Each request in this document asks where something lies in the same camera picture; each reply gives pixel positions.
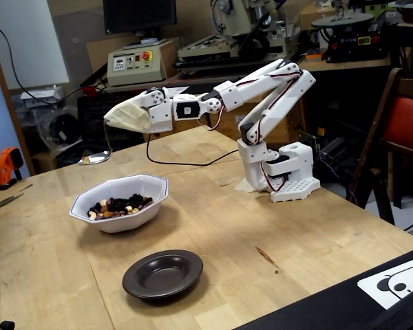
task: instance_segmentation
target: milling machine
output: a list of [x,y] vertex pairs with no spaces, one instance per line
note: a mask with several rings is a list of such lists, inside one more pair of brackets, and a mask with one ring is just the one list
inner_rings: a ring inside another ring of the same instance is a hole
[[297,50],[298,20],[286,22],[286,0],[211,0],[216,35],[178,52],[177,69],[202,69],[271,62]]

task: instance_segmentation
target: bowl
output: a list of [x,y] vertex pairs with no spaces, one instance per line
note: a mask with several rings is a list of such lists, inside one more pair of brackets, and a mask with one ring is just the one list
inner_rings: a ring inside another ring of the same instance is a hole
[[123,287],[141,299],[168,298],[191,289],[203,265],[202,259],[190,251],[158,252],[134,263],[123,277]]
[[[136,214],[125,215],[104,220],[90,220],[87,216],[89,209],[102,199],[129,198],[133,194],[153,198],[154,203],[147,206]],[[76,199],[70,209],[70,216],[84,221],[89,226],[97,227],[103,232],[123,232],[137,228],[153,219],[158,214],[160,204],[169,195],[169,181],[163,177],[154,175],[139,174],[131,177],[121,177],[106,181],[95,188],[92,188]]]

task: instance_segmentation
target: mixed nuts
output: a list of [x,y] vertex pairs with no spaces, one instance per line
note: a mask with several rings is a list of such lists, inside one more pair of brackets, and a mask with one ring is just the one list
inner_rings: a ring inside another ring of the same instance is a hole
[[134,194],[129,199],[103,199],[90,208],[87,215],[90,220],[95,221],[123,217],[125,215],[134,215],[151,204],[153,204],[151,197],[143,197],[138,194]]

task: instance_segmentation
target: computer monitor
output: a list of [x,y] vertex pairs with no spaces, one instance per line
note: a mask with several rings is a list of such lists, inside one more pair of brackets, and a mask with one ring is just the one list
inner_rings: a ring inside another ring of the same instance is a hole
[[176,0],[104,0],[105,33],[176,24]]

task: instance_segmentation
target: dark brown plate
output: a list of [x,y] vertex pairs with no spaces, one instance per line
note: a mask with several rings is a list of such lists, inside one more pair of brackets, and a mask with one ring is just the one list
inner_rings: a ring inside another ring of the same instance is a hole
[[124,274],[123,287],[138,298],[166,298],[195,285],[203,267],[202,259],[193,252],[162,251],[134,263]]

